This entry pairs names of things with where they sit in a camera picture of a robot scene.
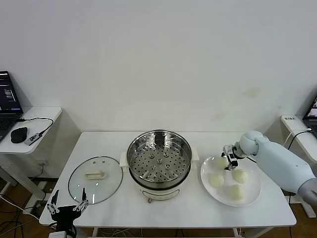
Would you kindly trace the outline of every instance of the small white desk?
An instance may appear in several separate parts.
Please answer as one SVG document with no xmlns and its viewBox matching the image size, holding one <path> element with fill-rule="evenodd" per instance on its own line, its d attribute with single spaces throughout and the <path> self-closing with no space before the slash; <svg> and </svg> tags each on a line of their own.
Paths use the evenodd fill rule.
<svg viewBox="0 0 317 238">
<path fill-rule="evenodd" d="M 24 107 L 23 112 L 24 114 L 22 118 L 25 118 L 25 119 L 40 117 L 40 118 L 51 118 L 55 121 L 61 113 L 61 108 L 60 107 Z M 42 119 L 18 122 L 11 129 L 8 135 L 0 142 L 0 154 L 2 154 L 2 159 L 0 159 L 1 168 L 4 169 L 10 176 L 12 176 L 16 181 L 18 181 L 22 186 L 24 186 L 27 190 L 29 190 L 33 194 L 33 196 L 30 198 L 26 207 L 31 207 L 36 203 L 37 200 L 43 199 L 43 197 L 45 196 L 45 193 L 41 190 L 41 188 L 44 188 L 45 182 L 40 182 L 39 186 L 37 187 L 32 181 L 30 181 L 27 178 L 27 176 L 23 173 L 23 171 L 17 168 L 17 166 L 15 166 L 11 162 L 11 159 L 7 158 L 5 155 L 7 154 L 23 155 L 23 154 L 32 153 L 49 130 L 44 132 L 43 136 L 30 146 L 24 144 L 23 142 L 18 144 L 13 144 L 11 142 L 10 135 L 13 130 L 26 126 L 28 128 L 27 138 L 29 138 L 35 133 L 41 132 L 42 130 L 47 128 L 50 125 L 50 123 L 51 123 L 50 120 L 42 120 Z M 3 173 L 3 171 L 0 172 L 0 176 L 4 177 L 3 179 L 5 179 L 6 181 L 10 180 L 10 178 L 7 178 L 7 176 L 5 175 L 5 173 Z M 2 190 L 2 192 L 5 192 L 5 190 L 9 186 L 10 184 L 7 184 L 4 190 Z"/>
<path fill-rule="evenodd" d="M 281 121 L 286 126 L 286 128 L 289 130 L 289 132 L 298 130 L 298 129 L 305 129 L 307 126 L 303 123 L 301 118 L 304 116 L 295 116 L 295 115 L 283 115 L 281 116 Z M 293 132 L 293 136 L 299 133 L 300 131 Z M 317 139 L 316 137 L 311 133 L 303 133 L 298 136 L 296 136 L 295 140 L 298 142 L 298 144 L 301 146 L 305 154 L 308 156 L 308 158 L 315 164 L 317 163 Z M 300 203 L 307 216 L 310 218 L 315 218 L 316 214 L 313 210 L 313 208 L 303 201 L 298 195 L 294 195 L 291 197 L 291 204 Z"/>
<path fill-rule="evenodd" d="M 52 192 L 59 190 L 57 206 L 77 204 L 69 195 L 68 180 L 78 165 L 94 156 L 110 156 L 119 161 L 121 152 L 141 132 L 83 132 Z M 281 189 L 260 169 L 262 192 L 247 207 L 224 205 L 212 198 L 200 180 L 200 166 L 211 155 L 220 155 L 225 144 L 233 144 L 242 132 L 180 132 L 200 156 L 179 195 L 166 201 L 147 203 L 130 174 L 124 173 L 117 192 L 104 202 L 90 205 L 74 221 L 78 227 L 127 228 L 236 228 L 256 227 L 246 237 L 258 237 L 273 227 L 292 226 L 296 219 Z M 52 223 L 45 209 L 40 223 Z"/>
</svg>

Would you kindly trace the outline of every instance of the laptop screen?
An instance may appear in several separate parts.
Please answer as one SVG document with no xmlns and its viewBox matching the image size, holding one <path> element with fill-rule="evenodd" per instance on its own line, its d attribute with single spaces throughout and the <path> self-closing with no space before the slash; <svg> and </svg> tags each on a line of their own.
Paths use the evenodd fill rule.
<svg viewBox="0 0 317 238">
<path fill-rule="evenodd" d="M 22 112 L 8 73 L 0 72 L 0 114 Z"/>
<path fill-rule="evenodd" d="M 304 118 L 316 118 L 317 119 L 317 97 L 309 108 Z"/>
</svg>

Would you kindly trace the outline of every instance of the floor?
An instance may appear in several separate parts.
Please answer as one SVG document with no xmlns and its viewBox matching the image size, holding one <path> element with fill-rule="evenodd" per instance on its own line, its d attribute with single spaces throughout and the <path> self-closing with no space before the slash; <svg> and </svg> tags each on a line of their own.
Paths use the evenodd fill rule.
<svg viewBox="0 0 317 238">
<path fill-rule="evenodd" d="M 0 189 L 5 185 L 3 180 L 0 180 Z M 53 189 L 55 183 L 49 182 L 45 187 L 45 192 L 50 192 Z M 18 206 L 26 204 L 30 197 L 30 193 L 21 185 L 11 187 L 5 194 L 11 198 Z M 43 206 L 36 209 L 35 213 L 40 215 L 43 210 Z M 296 216 L 297 224 L 292 228 L 292 238 L 316 238 L 317 237 L 317 218 L 308 218 L 302 209 L 301 205 L 294 204 L 291 208 Z M 3 200 L 0 200 L 0 237 L 1 238 L 22 238 L 21 228 L 9 231 L 15 227 L 15 222 L 8 223 L 12 219 L 16 218 L 16 210 L 13 206 L 9 205 Z M 27 224 L 23 225 L 23 233 L 25 238 L 47 238 L 49 233 L 54 230 L 46 226 L 39 224 L 37 220 L 29 215 L 18 214 L 18 221 Z M 241 229 L 241 234 L 248 229 Z M 89 236 L 92 235 L 93 229 L 83 229 Z M 110 237 L 113 234 L 113 229 L 100 229 L 99 236 Z M 231 229 L 130 229 L 125 233 L 118 233 L 118 237 L 140 237 L 142 234 L 145 237 L 230 237 L 233 236 Z M 268 233 L 261 236 L 261 238 L 289 238 L 289 228 L 274 228 Z"/>
</svg>

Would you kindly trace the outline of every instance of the cooker handle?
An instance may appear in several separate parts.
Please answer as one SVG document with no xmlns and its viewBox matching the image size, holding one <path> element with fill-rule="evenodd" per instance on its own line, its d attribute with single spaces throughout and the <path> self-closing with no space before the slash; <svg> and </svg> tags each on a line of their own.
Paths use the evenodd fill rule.
<svg viewBox="0 0 317 238">
<path fill-rule="evenodd" d="M 199 155 L 195 147 L 191 147 L 192 150 L 192 168 L 197 169 L 196 163 L 199 161 Z"/>
<path fill-rule="evenodd" d="M 127 162 L 127 152 L 122 152 L 120 156 L 120 167 L 122 167 L 123 172 L 129 171 L 129 165 Z"/>
</svg>

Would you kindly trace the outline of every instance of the computer mouse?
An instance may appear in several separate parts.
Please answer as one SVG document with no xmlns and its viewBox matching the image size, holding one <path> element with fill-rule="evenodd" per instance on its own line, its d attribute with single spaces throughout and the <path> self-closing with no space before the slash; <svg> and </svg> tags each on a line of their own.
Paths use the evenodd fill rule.
<svg viewBox="0 0 317 238">
<path fill-rule="evenodd" d="M 11 142 L 16 144 L 16 143 L 21 143 L 25 141 L 27 132 L 28 132 L 27 127 L 21 127 L 21 128 L 13 130 L 11 132 Z"/>
</svg>

